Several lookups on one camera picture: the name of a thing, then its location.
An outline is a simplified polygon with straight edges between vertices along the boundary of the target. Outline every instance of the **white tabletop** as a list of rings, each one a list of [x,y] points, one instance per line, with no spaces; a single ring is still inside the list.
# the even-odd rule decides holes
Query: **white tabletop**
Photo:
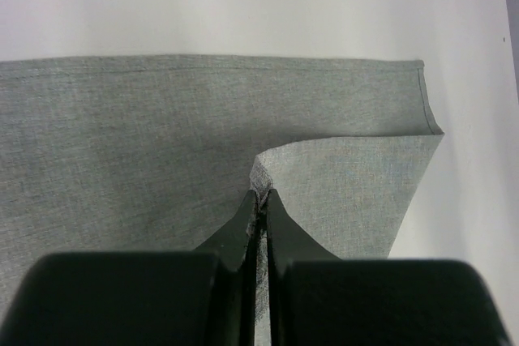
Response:
[[[392,256],[473,264],[519,341],[519,107],[509,42],[505,0],[0,0],[0,60],[423,59],[446,137]]]

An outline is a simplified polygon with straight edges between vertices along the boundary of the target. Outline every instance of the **gray cloth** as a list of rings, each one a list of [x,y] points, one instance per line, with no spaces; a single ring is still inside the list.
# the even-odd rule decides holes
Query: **gray cloth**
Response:
[[[325,247],[387,255],[441,134],[422,69],[218,56],[1,63],[0,312],[43,254],[197,246],[236,211],[256,155]],[[260,154],[331,137],[391,138]],[[323,194],[340,202],[327,207]]]

